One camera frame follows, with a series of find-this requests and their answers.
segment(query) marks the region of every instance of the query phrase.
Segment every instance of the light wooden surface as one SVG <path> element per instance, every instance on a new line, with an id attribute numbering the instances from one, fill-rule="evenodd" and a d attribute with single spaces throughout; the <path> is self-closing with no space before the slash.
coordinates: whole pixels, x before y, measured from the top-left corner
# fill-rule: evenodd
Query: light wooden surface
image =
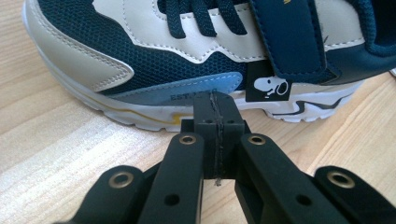
<path id="1" fill-rule="evenodd" d="M 104 171 L 160 161 L 174 133 L 120 125 L 72 97 L 37 55 L 21 5 L 0 3 L 0 223 L 51 223 L 72 217 Z M 345 167 L 396 204 L 395 98 L 396 80 L 384 74 L 329 119 L 292 124 L 260 110 L 242 115 L 304 172 Z M 202 222 L 246 222 L 232 181 L 205 182 Z"/>

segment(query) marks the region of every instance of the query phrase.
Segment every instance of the yellow accent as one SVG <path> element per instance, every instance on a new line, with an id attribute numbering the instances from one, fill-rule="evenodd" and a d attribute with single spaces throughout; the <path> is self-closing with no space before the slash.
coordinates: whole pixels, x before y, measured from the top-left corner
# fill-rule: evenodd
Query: yellow accent
<path id="1" fill-rule="evenodd" d="M 119 112 L 129 112 L 129 113 L 133 113 L 133 114 L 136 114 L 136 115 L 138 115 L 138 116 L 140 116 L 140 117 L 143 117 L 143 118 L 145 118 L 145 119 L 150 119 L 150 120 L 153 120 L 153 121 L 155 121 L 155 122 L 160 122 L 160 123 L 164 123 L 164 124 L 180 125 L 180 124 L 181 124 L 181 117 L 192 116 L 192 114 L 181 114 L 181 113 L 176 113 L 176 114 L 174 114 L 174 115 L 172 116 L 172 121 L 154 119 L 154 118 L 151 118 L 151 117 L 149 117 L 149 116 L 143 115 L 143 114 L 141 114 L 141 113 L 139 113 L 139 112 L 136 112 L 136 111 L 134 111 L 134 110 L 131 110 L 131 109 L 118 109 L 118 108 L 115 108 L 115 107 L 112 107 L 112 106 L 109 106 L 109 105 L 104 105 L 104 104 L 102 104 L 101 102 L 99 102 L 99 101 L 97 101 L 97 100 L 91 98 L 91 96 L 86 95 L 86 94 L 84 94 L 83 92 L 80 92 L 80 91 L 78 91 L 78 90 L 76 90 L 76 91 L 79 92 L 79 93 L 81 93 L 81 94 L 84 95 L 85 97 L 88 97 L 88 98 L 90 98 L 91 100 L 95 101 L 97 104 L 102 105 L 102 106 L 105 106 L 105 107 L 107 107 L 107 108 L 109 108 L 109 109 L 116 110 L 116 111 L 119 111 Z"/>

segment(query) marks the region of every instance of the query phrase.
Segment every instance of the black plastic bracket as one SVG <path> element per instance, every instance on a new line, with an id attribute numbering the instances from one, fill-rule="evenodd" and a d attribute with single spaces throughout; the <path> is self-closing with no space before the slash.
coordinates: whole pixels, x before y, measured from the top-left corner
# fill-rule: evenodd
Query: black plastic bracket
<path id="1" fill-rule="evenodd" d="M 267 136 L 251 133 L 233 98 L 194 99 L 163 161 L 105 172 L 67 223 L 199 223 L 204 179 L 235 179 L 248 223 L 396 223 L 396 209 L 353 173 L 301 172 Z"/>

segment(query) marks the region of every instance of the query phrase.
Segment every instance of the black label tag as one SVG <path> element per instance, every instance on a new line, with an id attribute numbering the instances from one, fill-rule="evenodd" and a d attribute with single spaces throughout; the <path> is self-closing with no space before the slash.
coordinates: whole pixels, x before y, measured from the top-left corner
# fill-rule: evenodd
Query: black label tag
<path id="1" fill-rule="evenodd" d="M 247 67 L 246 101 L 288 101 L 291 85 L 292 81 L 275 77 L 268 62 L 251 63 Z"/>

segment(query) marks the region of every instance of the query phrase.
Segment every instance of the bolt hole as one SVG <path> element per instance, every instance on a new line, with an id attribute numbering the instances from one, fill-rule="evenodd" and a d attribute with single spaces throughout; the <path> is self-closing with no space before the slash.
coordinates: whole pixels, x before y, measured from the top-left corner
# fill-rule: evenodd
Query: bolt hole
<path id="1" fill-rule="evenodd" d="M 299 194 L 296 197 L 297 203 L 304 205 L 304 206 L 309 206 L 312 204 L 311 199 L 309 199 L 307 196 L 303 195 L 303 194 Z"/>
<path id="2" fill-rule="evenodd" d="M 122 189 L 127 187 L 134 180 L 134 176 L 128 172 L 118 172 L 110 177 L 108 185 L 113 189 Z"/>
<path id="3" fill-rule="evenodd" d="M 327 174 L 327 178 L 334 185 L 343 188 L 343 189 L 353 189 L 355 188 L 355 181 L 350 178 L 348 175 L 345 175 L 340 172 L 331 171 Z"/>
<path id="4" fill-rule="evenodd" d="M 192 135 L 184 135 L 179 138 L 179 141 L 183 145 L 191 145 L 194 144 L 197 139 Z"/>
<path id="5" fill-rule="evenodd" d="M 165 197 L 164 202 L 168 206 L 175 206 L 180 202 L 180 198 L 177 194 L 169 194 Z"/>
<path id="6" fill-rule="evenodd" d="M 262 138 L 261 136 L 250 136 L 249 137 L 249 139 L 248 139 L 248 141 L 251 143 L 251 144 L 254 144 L 254 145 L 264 145 L 265 144 L 265 139 L 264 138 Z"/>

